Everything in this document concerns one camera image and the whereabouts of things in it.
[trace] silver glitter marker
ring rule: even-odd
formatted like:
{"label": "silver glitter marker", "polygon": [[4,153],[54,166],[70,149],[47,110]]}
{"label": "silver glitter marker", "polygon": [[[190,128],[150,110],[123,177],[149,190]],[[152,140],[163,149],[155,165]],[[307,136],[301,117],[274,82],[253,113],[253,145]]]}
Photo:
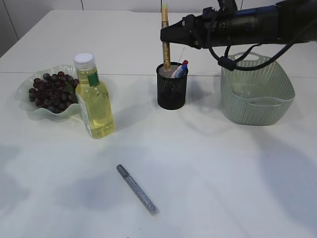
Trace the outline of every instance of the silver glitter marker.
{"label": "silver glitter marker", "polygon": [[140,188],[137,182],[134,181],[134,179],[125,170],[125,168],[122,165],[118,165],[117,170],[119,171],[123,179],[126,181],[126,183],[129,185],[129,187],[132,189],[134,194],[137,195],[139,200],[143,203],[145,208],[149,211],[149,213],[152,216],[155,216],[157,213],[159,213],[156,206],[151,202],[148,196],[143,192],[143,190]]}

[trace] plastic bottle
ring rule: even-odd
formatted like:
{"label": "plastic bottle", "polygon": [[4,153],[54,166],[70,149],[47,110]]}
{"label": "plastic bottle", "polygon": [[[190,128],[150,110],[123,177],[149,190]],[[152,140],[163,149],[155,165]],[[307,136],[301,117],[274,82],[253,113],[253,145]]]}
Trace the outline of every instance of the plastic bottle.
{"label": "plastic bottle", "polygon": [[114,131],[108,89],[99,81],[93,54],[76,55],[74,65],[79,79],[76,96],[82,119],[88,133],[94,139],[102,138]]}

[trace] yellow oil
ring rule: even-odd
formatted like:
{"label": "yellow oil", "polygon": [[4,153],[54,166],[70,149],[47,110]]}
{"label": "yellow oil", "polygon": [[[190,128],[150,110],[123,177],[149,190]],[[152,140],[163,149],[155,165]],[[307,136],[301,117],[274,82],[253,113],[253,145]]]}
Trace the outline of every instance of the yellow oil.
{"label": "yellow oil", "polygon": [[106,85],[102,81],[95,86],[89,84],[88,75],[96,72],[96,67],[89,71],[77,70],[79,85],[76,94],[81,98],[78,97],[78,103],[81,104],[82,100],[84,104],[81,105],[81,113],[88,133],[94,139],[99,139],[114,131],[114,122]]}

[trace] blue pen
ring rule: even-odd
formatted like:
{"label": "blue pen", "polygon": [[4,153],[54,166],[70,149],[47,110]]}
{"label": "blue pen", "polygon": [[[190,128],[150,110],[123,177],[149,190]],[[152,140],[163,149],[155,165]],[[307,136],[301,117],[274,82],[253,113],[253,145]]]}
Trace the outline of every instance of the blue pen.
{"label": "blue pen", "polygon": [[186,74],[186,71],[187,71],[187,65],[183,65],[181,70],[179,70],[175,76],[175,78],[180,78],[182,76],[184,76]]}

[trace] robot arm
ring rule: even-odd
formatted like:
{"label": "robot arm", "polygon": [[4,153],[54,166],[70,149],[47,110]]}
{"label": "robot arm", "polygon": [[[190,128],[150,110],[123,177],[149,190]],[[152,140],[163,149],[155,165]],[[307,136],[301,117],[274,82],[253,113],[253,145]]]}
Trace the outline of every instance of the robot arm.
{"label": "robot arm", "polygon": [[[212,47],[218,46],[289,44],[289,49],[293,44],[317,41],[317,0],[285,0],[246,10],[237,10],[235,0],[218,2],[219,11],[209,7],[202,15],[188,15],[161,29],[160,39],[209,49],[214,57]],[[228,66],[221,63],[224,61],[221,58],[222,61],[216,58],[219,65]]]}

